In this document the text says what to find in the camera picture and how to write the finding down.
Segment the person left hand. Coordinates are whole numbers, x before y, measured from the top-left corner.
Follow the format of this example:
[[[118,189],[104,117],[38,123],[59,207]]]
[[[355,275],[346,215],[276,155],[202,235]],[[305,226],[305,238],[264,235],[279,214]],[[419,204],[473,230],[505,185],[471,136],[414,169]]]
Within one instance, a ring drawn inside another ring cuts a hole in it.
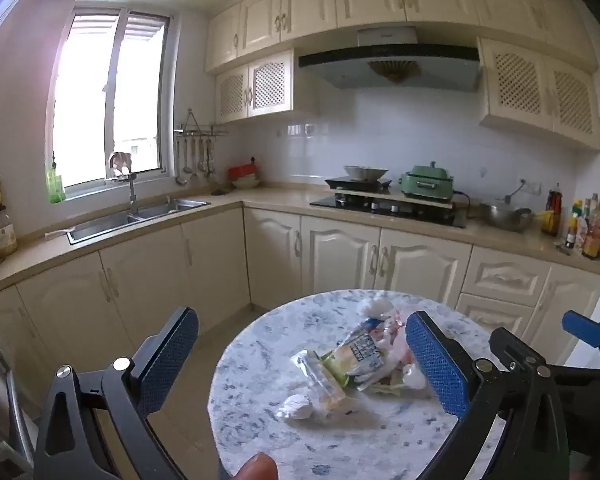
[[[275,460],[265,453],[253,455],[247,460],[233,480],[277,480],[278,469]]]

